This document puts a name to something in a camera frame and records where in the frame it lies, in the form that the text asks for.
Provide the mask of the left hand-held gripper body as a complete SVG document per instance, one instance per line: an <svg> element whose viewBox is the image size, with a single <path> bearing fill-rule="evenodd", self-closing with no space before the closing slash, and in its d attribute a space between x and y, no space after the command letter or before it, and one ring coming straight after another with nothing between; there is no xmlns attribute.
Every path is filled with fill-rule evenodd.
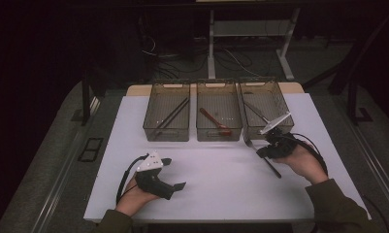
<svg viewBox="0 0 389 233"><path fill-rule="evenodd" d="M145 155L143 162L137 168L135 179L141 190L170 200L174 194L174 186L164 183L158 178L164 167L161 159L162 157L157 151Z"/></svg>

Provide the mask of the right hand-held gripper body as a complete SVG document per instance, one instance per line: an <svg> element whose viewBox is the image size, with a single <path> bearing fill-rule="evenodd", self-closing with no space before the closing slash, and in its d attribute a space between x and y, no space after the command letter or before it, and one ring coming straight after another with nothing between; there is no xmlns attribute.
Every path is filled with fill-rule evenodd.
<svg viewBox="0 0 389 233"><path fill-rule="evenodd" d="M283 133L278 126L291 116L290 112L270 120L266 126L259 131L269 143L266 147L270 150L268 158L277 159L290 155L297 146L296 139L290 133Z"/></svg>

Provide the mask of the silver metal fork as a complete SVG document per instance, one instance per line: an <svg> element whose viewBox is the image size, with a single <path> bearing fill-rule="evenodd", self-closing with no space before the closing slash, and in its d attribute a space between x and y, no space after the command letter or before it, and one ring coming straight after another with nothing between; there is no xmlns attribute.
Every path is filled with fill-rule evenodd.
<svg viewBox="0 0 389 233"><path fill-rule="evenodd" d="M250 139L248 138L243 138L244 140L244 143L251 149L253 149L256 153L258 151L258 149L256 147L254 147L253 143L251 142ZM265 162L266 164L270 167L270 169L272 170L272 172L276 175L277 178L281 179L282 178L282 175L280 174L280 172L274 167L274 165L266 158L266 157L261 157Z"/></svg>

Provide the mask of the smoky clear plastic bin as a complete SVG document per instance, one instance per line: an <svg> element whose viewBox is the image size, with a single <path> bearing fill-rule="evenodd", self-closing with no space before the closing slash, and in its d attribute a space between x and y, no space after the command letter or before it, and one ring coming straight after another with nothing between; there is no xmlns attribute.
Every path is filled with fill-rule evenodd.
<svg viewBox="0 0 389 233"><path fill-rule="evenodd" d="M153 131L186 97L188 104L168 126L178 132L176 137L154 138ZM189 140L190 85L188 83L155 83L146 109L143 129L150 142L187 142Z"/></svg>
<svg viewBox="0 0 389 233"><path fill-rule="evenodd" d="M236 84L233 81L198 81L196 100L196 129L199 142L236 142L240 139L243 124ZM216 125L200 113L201 108L228 126L232 130L232 135L220 135Z"/></svg>
<svg viewBox="0 0 389 233"><path fill-rule="evenodd" d="M259 131L267 123L252 112L244 102L246 101L259 109L268 121L284 115L289 112L289 109L279 84L262 79L242 79L239 83L239 91L243 110L244 135L250 140L265 140ZM278 126L283 133L289 133L293 127L292 116Z"/></svg>

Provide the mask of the brown wooden spoon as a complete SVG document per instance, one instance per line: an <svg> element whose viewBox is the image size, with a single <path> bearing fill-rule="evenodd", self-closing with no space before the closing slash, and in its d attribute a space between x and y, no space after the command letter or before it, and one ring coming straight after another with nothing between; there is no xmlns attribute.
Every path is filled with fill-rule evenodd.
<svg viewBox="0 0 389 233"><path fill-rule="evenodd" d="M203 114L206 118L208 118L211 122L213 122L216 125L217 129L219 130L220 135L222 135L222 136L231 136L232 135L232 130L228 126L220 123L204 108L200 109L200 113Z"/></svg>

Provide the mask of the black chopstick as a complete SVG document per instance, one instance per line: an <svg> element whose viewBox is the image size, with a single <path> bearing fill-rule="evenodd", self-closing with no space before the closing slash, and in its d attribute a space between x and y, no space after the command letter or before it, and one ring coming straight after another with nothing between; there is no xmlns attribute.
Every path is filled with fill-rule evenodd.
<svg viewBox="0 0 389 233"><path fill-rule="evenodd" d="M173 117L175 117L180 110L184 108L184 106L188 103L188 97L183 99L166 117L165 119L159 123L159 125L156 127L156 129L164 128L166 127L172 120Z"/></svg>
<svg viewBox="0 0 389 233"><path fill-rule="evenodd" d="M178 135L178 132L169 129L168 126L174 121L174 119L179 115L179 113L180 113L182 110L180 110L180 111L178 112L178 114L172 118L171 122L170 122L166 127L160 128L160 129L156 129L156 128L155 128L155 130L153 131L153 136L154 136L154 138L158 138L158 137L176 137L176 136Z"/></svg>

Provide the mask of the person's left hand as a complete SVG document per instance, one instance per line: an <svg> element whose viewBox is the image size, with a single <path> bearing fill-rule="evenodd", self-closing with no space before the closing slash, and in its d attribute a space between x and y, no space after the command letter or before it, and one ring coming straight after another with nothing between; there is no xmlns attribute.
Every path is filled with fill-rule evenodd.
<svg viewBox="0 0 389 233"><path fill-rule="evenodd" d="M133 216L147 203L156 199L158 196L141 190L135 178L132 178L114 209L127 216Z"/></svg>

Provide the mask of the person's right hand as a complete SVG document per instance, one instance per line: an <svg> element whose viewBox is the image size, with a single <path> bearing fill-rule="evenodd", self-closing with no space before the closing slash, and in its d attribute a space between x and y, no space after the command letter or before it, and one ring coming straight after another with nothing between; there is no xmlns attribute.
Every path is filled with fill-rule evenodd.
<svg viewBox="0 0 389 233"><path fill-rule="evenodd" d="M311 184L329 180L318 160L302 146L295 147L286 157L275 159L275 163L288 165L297 175L302 176Z"/></svg>

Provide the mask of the black metal stand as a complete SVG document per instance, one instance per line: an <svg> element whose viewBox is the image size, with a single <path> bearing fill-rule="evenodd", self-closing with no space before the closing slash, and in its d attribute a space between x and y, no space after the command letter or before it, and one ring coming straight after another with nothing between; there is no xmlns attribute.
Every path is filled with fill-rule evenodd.
<svg viewBox="0 0 389 233"><path fill-rule="evenodd" d="M308 89L332 75L328 90L340 95L348 87L347 115L355 125L371 120L364 110L357 108L359 85L389 117L389 14L355 41L342 62L303 83L303 88Z"/></svg>

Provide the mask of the white metal stand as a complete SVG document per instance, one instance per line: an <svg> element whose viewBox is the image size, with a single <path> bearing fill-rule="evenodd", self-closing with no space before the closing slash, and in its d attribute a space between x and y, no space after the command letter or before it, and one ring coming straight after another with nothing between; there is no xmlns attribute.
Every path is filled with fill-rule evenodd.
<svg viewBox="0 0 389 233"><path fill-rule="evenodd" d="M289 19L259 20L216 20L214 10L210 11L208 75L216 78L214 39L222 37L282 37L282 46L276 50L276 57L286 80L293 81L294 75L287 61L286 53L293 37L301 9L295 8Z"/></svg>

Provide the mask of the aluminium rail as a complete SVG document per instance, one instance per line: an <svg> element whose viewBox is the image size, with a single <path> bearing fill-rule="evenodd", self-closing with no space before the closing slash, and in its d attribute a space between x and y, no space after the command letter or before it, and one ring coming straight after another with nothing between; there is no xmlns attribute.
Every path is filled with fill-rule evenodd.
<svg viewBox="0 0 389 233"><path fill-rule="evenodd" d="M344 124L347 143L341 149L360 193L389 207L389 127L371 122Z"/></svg>
<svg viewBox="0 0 389 233"><path fill-rule="evenodd" d="M96 97L85 103L67 97L60 107L49 132L42 142L30 170L39 192L39 206L30 233L45 233L62 192L70 169L87 130L87 121L99 106Z"/></svg>

